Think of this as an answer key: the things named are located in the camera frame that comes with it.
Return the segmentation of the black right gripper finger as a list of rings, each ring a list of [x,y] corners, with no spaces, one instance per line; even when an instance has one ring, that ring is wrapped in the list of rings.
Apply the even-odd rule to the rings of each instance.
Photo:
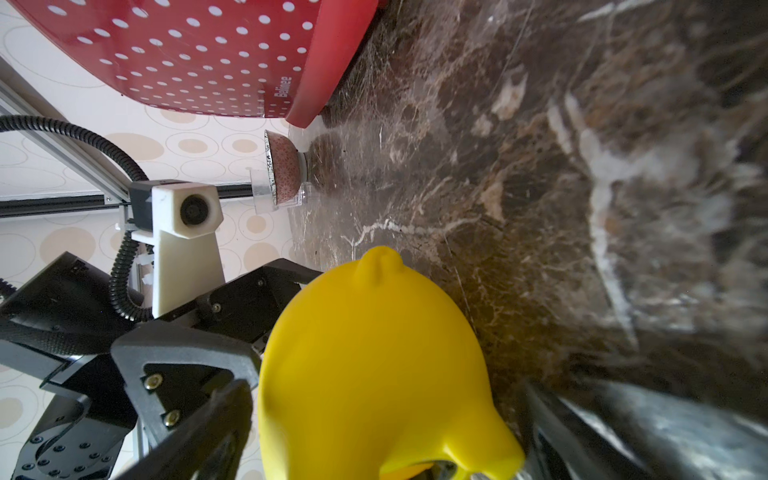
[[[535,479],[764,479],[766,424],[640,386],[598,382],[585,404],[539,382],[520,420]]]

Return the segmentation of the yellow piggy bank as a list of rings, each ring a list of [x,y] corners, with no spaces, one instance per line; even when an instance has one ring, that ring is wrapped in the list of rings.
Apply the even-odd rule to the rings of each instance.
[[[511,479],[524,452],[474,331],[438,285],[379,246],[312,280],[266,345],[258,429],[269,479]]]

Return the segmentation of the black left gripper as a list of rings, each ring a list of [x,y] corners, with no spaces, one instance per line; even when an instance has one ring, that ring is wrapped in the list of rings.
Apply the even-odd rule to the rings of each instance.
[[[3,284],[1,362],[52,394],[13,477],[110,478],[139,433],[148,451],[122,479],[234,479],[266,341],[316,277],[278,259],[145,323],[119,317],[106,274],[71,253]]]

